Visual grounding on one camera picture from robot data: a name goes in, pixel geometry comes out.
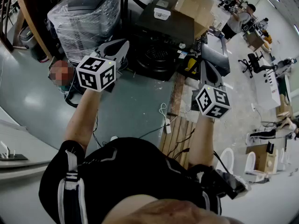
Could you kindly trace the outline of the wooden slat platform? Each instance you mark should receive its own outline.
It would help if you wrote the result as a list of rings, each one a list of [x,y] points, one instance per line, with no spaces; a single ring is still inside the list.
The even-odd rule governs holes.
[[[196,123],[188,121],[186,118],[180,116],[170,116],[171,133],[166,133],[164,129],[160,140],[160,151],[175,159],[182,167],[188,168],[189,151],[192,141],[192,131],[196,127]]]

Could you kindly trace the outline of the plastic-wrapped black appliance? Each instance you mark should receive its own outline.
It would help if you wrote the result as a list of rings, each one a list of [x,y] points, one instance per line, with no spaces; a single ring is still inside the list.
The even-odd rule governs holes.
[[[67,59],[78,64],[121,25],[121,0],[62,0],[47,14]]]

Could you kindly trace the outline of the large brown cardboard box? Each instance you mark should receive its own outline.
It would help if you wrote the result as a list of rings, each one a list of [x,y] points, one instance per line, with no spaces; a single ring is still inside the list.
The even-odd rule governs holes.
[[[173,9],[194,19],[194,37],[200,38],[214,21],[213,0],[177,0]]]

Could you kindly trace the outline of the grey waste bin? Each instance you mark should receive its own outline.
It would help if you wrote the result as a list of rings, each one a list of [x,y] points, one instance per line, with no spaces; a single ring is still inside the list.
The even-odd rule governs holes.
[[[21,29],[19,33],[19,40],[26,47],[26,49],[33,49],[36,45],[38,45],[38,42],[29,26]]]

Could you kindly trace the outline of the person's chin and neck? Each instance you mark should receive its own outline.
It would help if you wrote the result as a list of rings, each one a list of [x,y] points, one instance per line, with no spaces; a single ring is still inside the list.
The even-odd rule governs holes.
[[[134,195],[121,200],[101,224],[244,224],[189,201]]]

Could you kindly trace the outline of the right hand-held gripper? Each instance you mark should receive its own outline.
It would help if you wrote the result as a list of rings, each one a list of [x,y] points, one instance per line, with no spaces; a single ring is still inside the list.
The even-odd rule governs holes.
[[[198,89],[192,91],[191,110],[221,119],[231,109],[226,87],[217,69],[206,60],[199,64]]]

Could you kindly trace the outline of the curved wooden frame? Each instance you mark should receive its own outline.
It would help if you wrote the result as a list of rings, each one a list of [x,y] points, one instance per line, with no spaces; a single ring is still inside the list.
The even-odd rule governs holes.
[[[35,0],[18,0],[21,12],[26,20],[35,39],[41,46],[46,56],[51,60],[53,58],[53,46],[49,40],[49,34],[44,25],[43,19],[39,17]]]

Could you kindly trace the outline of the grey electronics box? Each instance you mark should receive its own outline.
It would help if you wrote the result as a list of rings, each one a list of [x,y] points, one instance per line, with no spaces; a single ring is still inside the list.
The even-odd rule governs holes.
[[[246,195],[251,190],[249,183],[240,176],[214,169],[212,177],[214,179],[213,188],[220,198],[228,196],[234,200]]]

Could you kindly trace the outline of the person's right forearm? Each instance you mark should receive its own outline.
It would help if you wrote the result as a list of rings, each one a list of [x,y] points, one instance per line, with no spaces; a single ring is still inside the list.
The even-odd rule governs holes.
[[[199,114],[189,150],[188,168],[196,165],[211,166],[214,159],[214,120]]]

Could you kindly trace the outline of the black washing machine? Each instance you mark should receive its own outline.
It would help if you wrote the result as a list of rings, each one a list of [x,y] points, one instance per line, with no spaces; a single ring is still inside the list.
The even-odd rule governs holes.
[[[154,8],[171,11],[154,18]],[[130,31],[129,68],[139,75],[168,81],[193,47],[194,19],[175,10],[148,4]]]

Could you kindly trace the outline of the open brown cardboard box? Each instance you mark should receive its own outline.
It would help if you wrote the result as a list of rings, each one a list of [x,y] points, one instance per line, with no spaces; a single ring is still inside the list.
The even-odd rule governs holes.
[[[246,149],[246,153],[249,154],[250,152],[253,152],[256,156],[255,170],[267,174],[276,174],[278,150],[274,144],[268,142],[268,144],[249,146]]]

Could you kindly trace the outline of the person's black shirt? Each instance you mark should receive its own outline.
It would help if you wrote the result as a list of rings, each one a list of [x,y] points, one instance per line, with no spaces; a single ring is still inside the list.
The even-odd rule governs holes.
[[[39,199],[56,224],[100,224],[126,197],[190,201],[221,214],[220,198],[201,186],[152,143],[117,138],[90,155],[75,141],[64,141],[46,168]]]

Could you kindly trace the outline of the white desk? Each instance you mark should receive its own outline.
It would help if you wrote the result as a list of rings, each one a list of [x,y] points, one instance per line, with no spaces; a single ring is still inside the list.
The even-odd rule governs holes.
[[[273,69],[266,69],[253,74],[257,103],[265,110],[275,109],[281,105],[275,74]]]

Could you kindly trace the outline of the black office chair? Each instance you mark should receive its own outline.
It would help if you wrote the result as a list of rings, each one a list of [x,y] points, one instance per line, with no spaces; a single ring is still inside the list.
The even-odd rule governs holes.
[[[246,71],[248,71],[250,73],[250,78],[253,77],[253,73],[259,73],[263,70],[273,70],[276,71],[278,69],[277,65],[259,65],[259,61],[262,60],[262,58],[264,58],[263,54],[261,53],[261,55],[259,56],[257,53],[250,53],[248,54],[248,58],[249,58],[249,62],[246,59],[243,60],[238,60],[239,63],[243,63],[246,66],[246,69],[243,70],[242,72],[245,73]]]

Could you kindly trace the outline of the person's left forearm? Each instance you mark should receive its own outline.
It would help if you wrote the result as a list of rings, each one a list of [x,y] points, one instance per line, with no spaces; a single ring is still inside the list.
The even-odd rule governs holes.
[[[64,139],[77,142],[84,151],[93,135],[100,97],[101,93],[87,89],[65,130]]]

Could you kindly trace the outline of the black side table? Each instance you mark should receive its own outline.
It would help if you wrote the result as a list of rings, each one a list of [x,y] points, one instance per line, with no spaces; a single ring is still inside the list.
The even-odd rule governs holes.
[[[230,73],[228,51],[224,37],[208,32],[201,36],[201,57],[209,61],[222,77]]]

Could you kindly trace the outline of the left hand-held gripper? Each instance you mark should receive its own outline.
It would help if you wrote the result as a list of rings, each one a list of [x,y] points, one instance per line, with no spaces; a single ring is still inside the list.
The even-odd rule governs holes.
[[[101,44],[90,55],[85,56],[76,72],[82,88],[111,92],[115,86],[116,64],[127,56],[129,40],[118,39]]]

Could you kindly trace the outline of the red round device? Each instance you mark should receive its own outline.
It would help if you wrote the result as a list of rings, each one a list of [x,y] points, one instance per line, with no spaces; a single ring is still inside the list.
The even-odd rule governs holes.
[[[50,68],[49,78],[57,86],[70,86],[74,78],[74,67],[58,60]]]

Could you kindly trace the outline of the white lidded plastic box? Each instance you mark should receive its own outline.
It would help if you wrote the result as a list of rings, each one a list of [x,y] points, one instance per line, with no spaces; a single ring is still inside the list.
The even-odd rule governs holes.
[[[166,21],[171,15],[171,11],[161,9],[158,7],[154,8],[154,18]]]

